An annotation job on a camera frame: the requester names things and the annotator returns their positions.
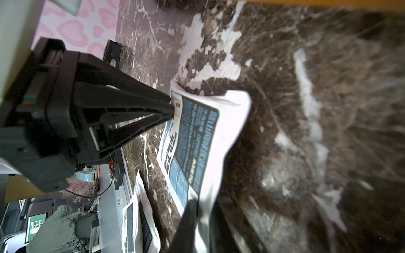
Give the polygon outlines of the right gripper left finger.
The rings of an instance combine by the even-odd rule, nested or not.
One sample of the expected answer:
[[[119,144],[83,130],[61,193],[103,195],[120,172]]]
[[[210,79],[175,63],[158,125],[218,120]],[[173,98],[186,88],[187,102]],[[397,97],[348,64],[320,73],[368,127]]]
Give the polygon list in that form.
[[[198,201],[189,200],[173,237],[168,253],[192,253],[195,246],[195,230],[198,218]]]

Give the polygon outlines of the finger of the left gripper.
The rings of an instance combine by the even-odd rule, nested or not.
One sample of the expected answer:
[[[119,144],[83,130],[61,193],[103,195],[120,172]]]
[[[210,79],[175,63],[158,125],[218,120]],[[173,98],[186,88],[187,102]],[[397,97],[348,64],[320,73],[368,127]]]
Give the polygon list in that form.
[[[172,117],[171,98],[90,55],[80,54],[73,92],[79,109],[131,117]]]
[[[172,119],[173,112],[107,113],[82,131],[82,163],[103,164],[144,132]]]

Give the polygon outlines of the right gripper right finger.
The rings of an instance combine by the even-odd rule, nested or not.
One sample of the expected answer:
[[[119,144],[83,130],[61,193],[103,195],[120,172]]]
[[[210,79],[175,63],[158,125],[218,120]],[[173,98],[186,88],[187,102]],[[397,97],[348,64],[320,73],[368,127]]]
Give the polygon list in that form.
[[[214,202],[210,218],[210,252],[240,253],[217,200]]]

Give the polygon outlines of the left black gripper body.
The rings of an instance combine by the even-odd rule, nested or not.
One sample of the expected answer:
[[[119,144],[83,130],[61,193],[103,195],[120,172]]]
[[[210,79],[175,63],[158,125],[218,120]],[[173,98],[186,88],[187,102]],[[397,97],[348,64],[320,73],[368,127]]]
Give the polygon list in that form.
[[[1,157],[44,193],[95,159],[88,54],[41,38],[1,103]]]

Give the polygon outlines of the blue-grey label coffee bag front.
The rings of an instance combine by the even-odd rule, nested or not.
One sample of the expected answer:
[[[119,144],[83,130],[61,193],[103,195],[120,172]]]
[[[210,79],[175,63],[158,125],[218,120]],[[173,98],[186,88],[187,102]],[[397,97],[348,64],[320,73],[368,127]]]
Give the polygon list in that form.
[[[122,218],[121,247],[124,253],[160,252],[160,236],[140,171],[137,172],[134,194],[123,208]]]

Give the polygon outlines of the blue-grey label coffee bag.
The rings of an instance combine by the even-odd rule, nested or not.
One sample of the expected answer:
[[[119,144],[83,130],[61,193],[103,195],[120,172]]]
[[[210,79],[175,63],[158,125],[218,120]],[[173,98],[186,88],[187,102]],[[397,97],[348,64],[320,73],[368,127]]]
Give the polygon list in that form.
[[[134,194],[123,208],[122,218],[121,247],[124,253],[160,252],[160,236],[140,171],[137,172]]]
[[[191,251],[211,251],[211,214],[224,174],[227,154],[240,136],[251,110],[248,92],[228,90],[222,96],[198,96],[177,82],[170,87],[175,112],[160,141],[157,162],[180,215],[189,214],[192,226],[185,238]]]

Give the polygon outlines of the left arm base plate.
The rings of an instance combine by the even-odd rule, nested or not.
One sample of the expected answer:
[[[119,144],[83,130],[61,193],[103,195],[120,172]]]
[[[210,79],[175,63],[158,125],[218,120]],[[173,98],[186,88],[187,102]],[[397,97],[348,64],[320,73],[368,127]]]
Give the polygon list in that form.
[[[125,163],[122,149],[117,150],[110,156],[110,170],[114,181],[115,189],[118,190],[125,175]]]

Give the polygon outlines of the aluminium front rail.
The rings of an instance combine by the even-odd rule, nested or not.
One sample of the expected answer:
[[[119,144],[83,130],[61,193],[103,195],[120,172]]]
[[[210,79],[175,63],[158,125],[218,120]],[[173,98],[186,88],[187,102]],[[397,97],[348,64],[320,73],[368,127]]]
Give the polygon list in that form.
[[[122,151],[115,154],[114,168],[119,172],[118,181],[111,181],[107,164],[100,166],[100,196],[97,206],[100,248],[102,253],[122,253],[122,211],[129,203],[133,191],[128,178]]]

